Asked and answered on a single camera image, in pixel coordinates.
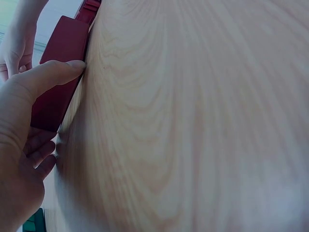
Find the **hand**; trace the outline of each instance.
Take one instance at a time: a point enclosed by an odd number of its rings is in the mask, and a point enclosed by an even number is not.
[[[43,180],[55,165],[56,135],[30,128],[36,98],[84,70],[82,61],[50,61],[13,75],[0,89],[0,228],[16,231],[40,207]]]
[[[36,24],[12,24],[0,45],[0,79],[32,69]]]

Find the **wooden board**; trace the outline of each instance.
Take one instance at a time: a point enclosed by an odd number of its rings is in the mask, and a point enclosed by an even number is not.
[[[309,1],[103,1],[87,63],[48,231],[309,231]]]

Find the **plywood panel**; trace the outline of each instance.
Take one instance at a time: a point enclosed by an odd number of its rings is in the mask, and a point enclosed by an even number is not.
[[[309,2],[103,1],[49,231],[309,230]]]

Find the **red clamp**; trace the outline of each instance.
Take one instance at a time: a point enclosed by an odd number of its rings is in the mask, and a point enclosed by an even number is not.
[[[46,46],[40,61],[67,62],[84,60],[89,29],[96,17],[101,0],[84,0],[75,19],[62,16]],[[74,95],[80,78],[55,86],[42,94],[32,107],[31,126],[56,132]]]
[[[91,25],[97,15],[100,5],[101,0],[84,0],[75,15],[75,19]]]

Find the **finger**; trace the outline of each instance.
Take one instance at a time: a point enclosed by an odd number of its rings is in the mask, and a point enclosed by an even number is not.
[[[36,168],[48,155],[52,154],[55,148],[55,143],[53,141],[49,141],[40,147],[37,151],[28,155],[27,158],[30,160],[32,166]]]
[[[56,164],[56,158],[54,155],[50,155],[43,160],[43,162],[37,167],[36,172],[41,180],[44,180],[48,174],[52,171]]]
[[[25,153],[26,156],[28,156],[29,154],[38,150],[41,146],[43,146],[47,142],[51,141],[56,135],[57,133],[55,132],[49,132],[43,130],[37,135],[28,138],[25,147],[23,149],[23,152]]]
[[[0,89],[0,129],[9,132],[7,137],[2,136],[1,139],[7,139],[6,144],[14,149],[22,150],[36,98],[56,85],[77,78],[84,67],[85,63],[80,60],[67,63],[49,61],[9,78]]]
[[[6,67],[8,68],[9,78],[19,73],[19,60],[20,58],[17,55],[14,55],[5,61]]]
[[[25,71],[27,71],[27,68],[26,68],[25,65],[23,65],[23,66],[21,66],[21,67],[19,68],[19,72],[20,72],[20,73],[23,73],[23,72],[25,72]]]
[[[26,68],[27,68],[27,70],[32,69],[32,61],[29,64],[26,64]]]

